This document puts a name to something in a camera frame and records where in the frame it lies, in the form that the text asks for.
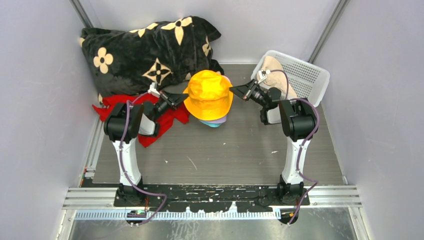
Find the beige bucket hat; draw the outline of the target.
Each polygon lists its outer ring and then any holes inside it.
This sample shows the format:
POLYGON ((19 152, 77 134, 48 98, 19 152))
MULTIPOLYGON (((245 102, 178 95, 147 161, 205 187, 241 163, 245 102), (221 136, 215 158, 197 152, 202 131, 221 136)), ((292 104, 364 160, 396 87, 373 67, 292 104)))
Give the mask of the beige bucket hat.
POLYGON ((262 86, 266 86, 266 88, 268 89, 279 89, 284 100, 294 99, 298 97, 298 95, 289 83, 287 73, 276 58, 270 55, 265 56, 262 61, 262 64, 260 65, 259 70, 271 70, 271 73, 267 76, 266 79, 267 85, 262 84, 262 86))

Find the lavender bucket hat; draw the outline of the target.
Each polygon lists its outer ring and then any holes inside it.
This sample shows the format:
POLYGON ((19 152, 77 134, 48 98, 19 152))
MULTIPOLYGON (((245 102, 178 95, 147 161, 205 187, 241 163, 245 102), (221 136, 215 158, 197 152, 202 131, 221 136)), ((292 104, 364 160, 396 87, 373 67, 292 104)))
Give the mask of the lavender bucket hat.
POLYGON ((213 125, 221 125, 221 124, 225 123, 226 121, 227 121, 227 115, 225 115, 221 118, 215 119, 215 120, 208 120, 208 121, 206 121, 206 123, 213 124, 213 125))

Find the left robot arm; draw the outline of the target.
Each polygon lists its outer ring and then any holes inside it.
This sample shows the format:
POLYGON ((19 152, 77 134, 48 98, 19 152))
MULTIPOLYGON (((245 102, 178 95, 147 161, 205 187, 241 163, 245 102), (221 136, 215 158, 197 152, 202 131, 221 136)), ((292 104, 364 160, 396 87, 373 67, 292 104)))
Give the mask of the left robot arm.
POLYGON ((184 106, 186 93, 143 93, 139 96, 115 95, 104 98, 106 108, 98 114, 103 131, 119 164, 119 184, 114 206, 141 206, 149 193, 144 190, 138 166, 136 144, 147 148, 164 135, 175 120, 186 124, 189 112, 184 106))

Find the turquoise bucket hat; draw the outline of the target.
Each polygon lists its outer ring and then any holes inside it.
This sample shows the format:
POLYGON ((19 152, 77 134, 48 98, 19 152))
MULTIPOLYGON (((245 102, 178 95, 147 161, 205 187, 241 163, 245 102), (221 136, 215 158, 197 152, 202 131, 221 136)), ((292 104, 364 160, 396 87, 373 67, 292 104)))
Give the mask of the turquoise bucket hat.
POLYGON ((209 126, 211 128, 218 128, 222 125, 221 122, 213 122, 213 121, 204 121, 204 120, 200 120, 200 122, 206 126, 209 126))

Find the pink bucket hat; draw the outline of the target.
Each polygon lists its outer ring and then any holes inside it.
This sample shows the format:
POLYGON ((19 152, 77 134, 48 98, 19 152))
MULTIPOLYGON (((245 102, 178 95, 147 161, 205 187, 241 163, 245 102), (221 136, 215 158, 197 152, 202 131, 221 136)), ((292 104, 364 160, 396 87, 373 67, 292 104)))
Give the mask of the pink bucket hat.
POLYGON ((225 76, 225 75, 221 75, 221 77, 222 77, 223 79, 225 79, 225 80, 228 82, 228 86, 229 86, 229 88, 233 86, 233 85, 232 85, 231 80, 230 80, 227 76, 225 76))

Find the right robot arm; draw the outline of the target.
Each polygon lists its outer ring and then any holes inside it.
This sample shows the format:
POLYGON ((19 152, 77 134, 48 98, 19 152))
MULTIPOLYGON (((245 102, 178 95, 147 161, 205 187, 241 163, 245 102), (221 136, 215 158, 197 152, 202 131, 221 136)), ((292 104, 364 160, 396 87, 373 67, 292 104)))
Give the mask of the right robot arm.
POLYGON ((307 148, 318 130, 317 111, 305 98, 283 99, 279 88, 263 89, 257 80, 232 86, 229 90, 244 101, 253 100, 262 106, 260 120, 264 125, 281 124, 287 150, 275 196, 282 204, 301 205, 307 198, 303 168, 307 148))

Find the yellow bucket hat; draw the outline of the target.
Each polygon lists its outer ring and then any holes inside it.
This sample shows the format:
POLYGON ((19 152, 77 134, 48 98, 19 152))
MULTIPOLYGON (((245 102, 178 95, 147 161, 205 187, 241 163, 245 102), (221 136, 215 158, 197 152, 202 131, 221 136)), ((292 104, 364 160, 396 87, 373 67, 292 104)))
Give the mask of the yellow bucket hat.
POLYGON ((195 118, 211 121, 229 113, 234 94, 221 75, 212 70, 201 70, 189 80, 183 91, 188 94, 188 98, 183 103, 195 118))

